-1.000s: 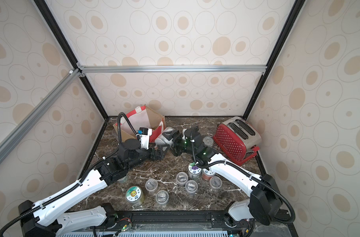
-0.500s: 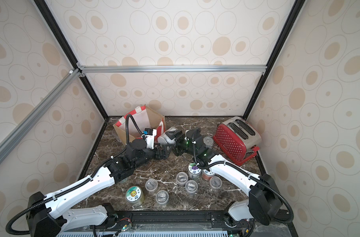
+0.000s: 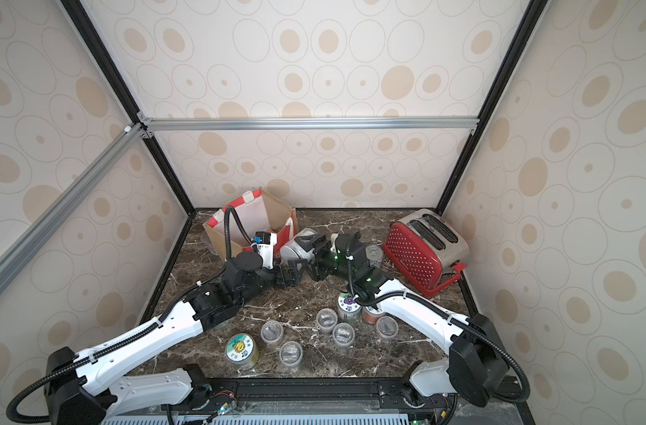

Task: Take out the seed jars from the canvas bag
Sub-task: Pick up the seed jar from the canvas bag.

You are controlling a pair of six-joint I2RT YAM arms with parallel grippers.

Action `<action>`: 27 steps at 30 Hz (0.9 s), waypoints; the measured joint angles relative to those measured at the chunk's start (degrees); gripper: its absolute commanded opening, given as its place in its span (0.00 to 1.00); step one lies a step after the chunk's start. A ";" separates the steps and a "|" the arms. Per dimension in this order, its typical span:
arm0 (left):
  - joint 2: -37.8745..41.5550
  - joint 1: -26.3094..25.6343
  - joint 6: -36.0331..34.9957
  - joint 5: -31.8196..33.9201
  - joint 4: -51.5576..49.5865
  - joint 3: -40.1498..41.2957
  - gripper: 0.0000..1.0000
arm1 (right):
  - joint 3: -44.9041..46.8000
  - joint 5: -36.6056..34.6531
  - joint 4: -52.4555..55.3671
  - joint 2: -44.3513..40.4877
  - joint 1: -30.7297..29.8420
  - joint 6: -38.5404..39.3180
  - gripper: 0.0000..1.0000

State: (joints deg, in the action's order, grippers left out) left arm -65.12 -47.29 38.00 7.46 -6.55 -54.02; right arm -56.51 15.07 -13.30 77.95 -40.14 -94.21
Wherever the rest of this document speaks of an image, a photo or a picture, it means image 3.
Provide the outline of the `white purple label can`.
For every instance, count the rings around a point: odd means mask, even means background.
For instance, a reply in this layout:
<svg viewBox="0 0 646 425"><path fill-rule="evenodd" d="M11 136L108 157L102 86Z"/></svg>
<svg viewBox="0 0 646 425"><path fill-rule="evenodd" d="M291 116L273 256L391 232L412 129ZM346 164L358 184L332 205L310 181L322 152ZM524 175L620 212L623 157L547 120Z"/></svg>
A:
<svg viewBox="0 0 646 425"><path fill-rule="evenodd" d="M306 251L300 244L296 241L298 237L311 237L316 234L311 228L304 228L298 232L295 237L284 244L280 248L280 258L283 262L288 262L289 260L306 260L308 263L312 262L314 254L311 250Z"/></svg>

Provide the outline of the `purple flower label jar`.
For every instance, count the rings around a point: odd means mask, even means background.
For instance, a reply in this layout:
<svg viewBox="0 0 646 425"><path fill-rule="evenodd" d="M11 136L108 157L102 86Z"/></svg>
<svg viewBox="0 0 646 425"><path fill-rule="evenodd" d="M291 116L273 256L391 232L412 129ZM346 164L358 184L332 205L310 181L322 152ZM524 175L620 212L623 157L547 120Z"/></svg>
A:
<svg viewBox="0 0 646 425"><path fill-rule="evenodd" d="M362 314L362 306L350 293L342 292L337 297L337 315L340 322L357 322Z"/></svg>

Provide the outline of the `red green label jar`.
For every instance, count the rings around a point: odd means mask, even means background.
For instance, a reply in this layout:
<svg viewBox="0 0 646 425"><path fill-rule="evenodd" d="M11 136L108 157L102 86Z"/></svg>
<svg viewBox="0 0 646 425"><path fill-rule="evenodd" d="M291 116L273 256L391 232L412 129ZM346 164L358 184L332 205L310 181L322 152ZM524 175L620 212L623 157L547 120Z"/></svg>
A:
<svg viewBox="0 0 646 425"><path fill-rule="evenodd" d="M364 306L362 308L363 320L372 325L374 325L384 315L385 312L379 308L374 308L372 306Z"/></svg>

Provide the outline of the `burlap canvas bag red lining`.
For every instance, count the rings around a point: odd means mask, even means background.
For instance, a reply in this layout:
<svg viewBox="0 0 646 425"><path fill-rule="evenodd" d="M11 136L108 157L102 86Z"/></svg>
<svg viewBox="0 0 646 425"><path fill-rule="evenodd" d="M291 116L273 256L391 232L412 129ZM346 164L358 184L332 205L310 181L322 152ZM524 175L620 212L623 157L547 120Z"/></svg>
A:
<svg viewBox="0 0 646 425"><path fill-rule="evenodd" d="M222 260L227 259L224 219L225 210L229 206L235 208L249 237L254 237L258 231L270 231L277 235L276 254L298 232L294 207L285 204L264 189L247 191L240 198L236 198L223 209L215 212L211 219L204 223L205 232Z"/></svg>

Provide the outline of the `yellow green lid jar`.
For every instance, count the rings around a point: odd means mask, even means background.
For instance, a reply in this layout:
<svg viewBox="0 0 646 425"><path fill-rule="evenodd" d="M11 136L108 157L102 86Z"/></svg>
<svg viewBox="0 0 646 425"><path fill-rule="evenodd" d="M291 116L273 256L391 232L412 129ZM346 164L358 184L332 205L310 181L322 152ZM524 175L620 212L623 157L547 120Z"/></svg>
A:
<svg viewBox="0 0 646 425"><path fill-rule="evenodd" d="M245 370L257 365L260 353L255 339L247 333L240 333L228 340L225 357L236 369Z"/></svg>

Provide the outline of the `clear jar front row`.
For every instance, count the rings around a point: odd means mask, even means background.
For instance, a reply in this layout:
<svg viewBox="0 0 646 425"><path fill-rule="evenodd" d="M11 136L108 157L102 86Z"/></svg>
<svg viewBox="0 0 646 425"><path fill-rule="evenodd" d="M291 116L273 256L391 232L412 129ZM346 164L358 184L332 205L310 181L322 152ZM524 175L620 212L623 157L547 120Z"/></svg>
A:
<svg viewBox="0 0 646 425"><path fill-rule="evenodd" d="M350 324L341 322L333 328L332 337L338 347L349 348L354 344L356 331Z"/></svg>

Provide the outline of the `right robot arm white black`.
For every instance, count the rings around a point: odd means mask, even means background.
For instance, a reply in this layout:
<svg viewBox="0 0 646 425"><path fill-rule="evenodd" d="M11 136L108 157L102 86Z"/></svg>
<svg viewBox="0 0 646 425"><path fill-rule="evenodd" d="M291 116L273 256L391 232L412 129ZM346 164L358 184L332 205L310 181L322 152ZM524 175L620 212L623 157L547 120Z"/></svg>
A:
<svg viewBox="0 0 646 425"><path fill-rule="evenodd" d="M497 398L511 404L529 399L531 385L519 363L505 350L496 327L478 313L473 317L438 306L370 264L358 232L330 240L319 233L296 237L310 276L321 281L340 276L350 299L405 322L445 354L422 362L408 375L406 398L420 404L438 393L458 394L476 407Z"/></svg>

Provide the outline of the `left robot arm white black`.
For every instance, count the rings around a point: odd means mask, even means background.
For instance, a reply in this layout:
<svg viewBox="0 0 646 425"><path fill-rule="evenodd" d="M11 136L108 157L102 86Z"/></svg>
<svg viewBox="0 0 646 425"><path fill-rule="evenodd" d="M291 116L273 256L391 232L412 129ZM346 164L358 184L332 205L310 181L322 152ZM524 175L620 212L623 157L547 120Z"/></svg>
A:
<svg viewBox="0 0 646 425"><path fill-rule="evenodd" d="M160 352L215 328L253 299L274 288L301 283L306 260L278 260L277 237L257 232L250 250L232 254L220 271L181 292L163 313L112 340L81 352L68 347L54 352L48 372L21 390L6 408L6 417L21 424L98 424L121 402L112 388L127 372Z"/></svg>

